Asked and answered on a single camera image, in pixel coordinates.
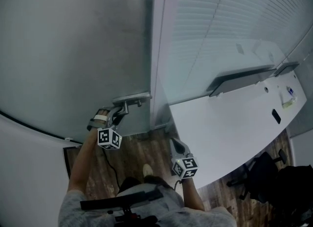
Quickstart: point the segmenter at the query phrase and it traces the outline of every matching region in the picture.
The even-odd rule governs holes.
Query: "gray door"
[[[152,0],[0,0],[0,110],[83,141],[112,99],[150,90]],[[149,130],[130,107],[122,135]]]

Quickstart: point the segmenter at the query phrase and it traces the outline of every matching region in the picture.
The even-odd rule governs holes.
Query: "shoe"
[[[142,174],[143,177],[145,178],[146,176],[152,176],[153,175],[153,169],[149,164],[145,164],[142,168]]]

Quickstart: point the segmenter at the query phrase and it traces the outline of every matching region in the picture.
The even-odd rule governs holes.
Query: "white desk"
[[[297,101],[282,108],[291,95]],[[170,106],[180,139],[199,162],[194,182],[203,187],[235,170],[271,143],[307,101],[294,72],[272,77],[218,97],[202,97]],[[278,124],[272,116],[276,109]]]

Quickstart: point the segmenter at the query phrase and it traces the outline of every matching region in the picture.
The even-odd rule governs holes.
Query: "office chair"
[[[243,195],[240,195],[239,198],[241,200],[244,200],[248,192],[250,192],[251,199],[266,203],[271,198],[273,183],[278,173],[278,168],[275,163],[282,161],[286,164],[287,161],[286,154],[283,150],[279,150],[278,155],[279,158],[272,159],[267,152],[264,152],[258,158],[254,158],[253,162],[255,163],[251,170],[244,164],[243,167],[247,178],[240,181],[229,181],[227,186],[231,187],[244,184],[246,190]]]

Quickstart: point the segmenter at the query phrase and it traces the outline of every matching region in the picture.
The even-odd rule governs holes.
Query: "fiducial marker cube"
[[[98,129],[98,145],[106,150],[118,150],[122,136],[112,129]]]
[[[195,158],[176,159],[173,165],[173,171],[181,178],[191,178],[198,170]]]

